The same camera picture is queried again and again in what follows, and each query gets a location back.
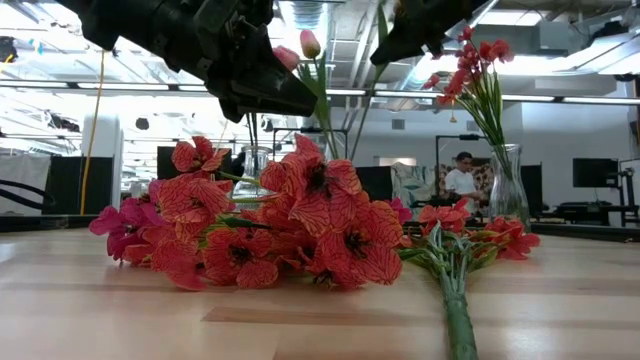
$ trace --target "flower bouquet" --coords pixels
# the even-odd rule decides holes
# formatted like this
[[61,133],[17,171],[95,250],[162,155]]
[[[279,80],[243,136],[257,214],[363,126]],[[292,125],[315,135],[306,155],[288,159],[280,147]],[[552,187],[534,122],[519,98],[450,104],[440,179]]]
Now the flower bouquet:
[[540,238],[525,234],[517,220],[496,218],[484,230],[465,229],[466,199],[455,206],[426,206],[420,213],[421,232],[399,251],[403,260],[426,269],[440,285],[449,330],[452,360],[478,359],[471,319],[467,311],[467,276],[496,258],[524,260]]
[[[350,161],[326,161],[296,135],[296,151],[260,177],[274,194],[233,200],[232,182],[213,176],[228,150],[200,136],[193,142],[178,143],[173,153],[184,174],[153,181],[148,195],[126,199],[120,211],[109,206],[90,224],[94,234],[109,234],[114,260],[150,267],[194,291],[207,284],[268,287],[287,272],[347,289],[367,281],[390,285],[399,276],[398,215],[369,201]],[[234,211],[246,201],[259,209]]]

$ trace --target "white shirt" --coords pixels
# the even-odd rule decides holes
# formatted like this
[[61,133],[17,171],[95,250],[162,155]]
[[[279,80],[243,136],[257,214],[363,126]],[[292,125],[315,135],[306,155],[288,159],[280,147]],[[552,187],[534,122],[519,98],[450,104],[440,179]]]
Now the white shirt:
[[[458,169],[451,170],[444,178],[445,188],[447,191],[453,191],[458,195],[471,194],[476,191],[476,185],[471,173],[463,173]],[[469,199],[465,206],[467,211],[471,214],[476,212],[476,203],[473,199]]]

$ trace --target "desk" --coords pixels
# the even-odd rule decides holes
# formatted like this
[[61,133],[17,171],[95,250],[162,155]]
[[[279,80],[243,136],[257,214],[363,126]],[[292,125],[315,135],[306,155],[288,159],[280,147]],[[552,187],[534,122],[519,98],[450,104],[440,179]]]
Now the desk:
[[[87,230],[0,235],[7,360],[446,359],[440,294],[407,265],[392,287],[176,290],[118,267]],[[470,278],[484,360],[640,359],[640,245],[543,237]]]

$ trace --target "yellow cable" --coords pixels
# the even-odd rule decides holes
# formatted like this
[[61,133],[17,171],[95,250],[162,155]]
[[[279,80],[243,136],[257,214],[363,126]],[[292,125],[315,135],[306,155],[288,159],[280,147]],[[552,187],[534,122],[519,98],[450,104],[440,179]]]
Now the yellow cable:
[[102,50],[102,60],[100,61],[100,85],[98,85],[98,98],[96,99],[96,111],[93,113],[91,124],[91,137],[89,138],[89,149],[87,150],[87,164],[82,175],[82,190],[80,193],[80,215],[84,215],[84,203],[87,196],[87,178],[89,176],[89,164],[91,163],[91,150],[93,150],[93,139],[96,135],[96,123],[98,122],[98,110],[100,109],[100,97],[102,96],[102,83],[104,82],[104,53]]

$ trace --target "person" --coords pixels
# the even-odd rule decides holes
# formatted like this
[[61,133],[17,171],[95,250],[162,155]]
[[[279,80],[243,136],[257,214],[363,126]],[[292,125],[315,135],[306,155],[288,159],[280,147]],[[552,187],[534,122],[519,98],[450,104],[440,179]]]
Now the person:
[[473,156],[466,151],[458,154],[456,156],[456,168],[447,174],[444,182],[447,191],[469,198],[470,201],[467,202],[465,208],[473,215],[476,212],[475,203],[482,200],[483,195],[482,192],[476,190],[473,175],[469,172],[472,160]]

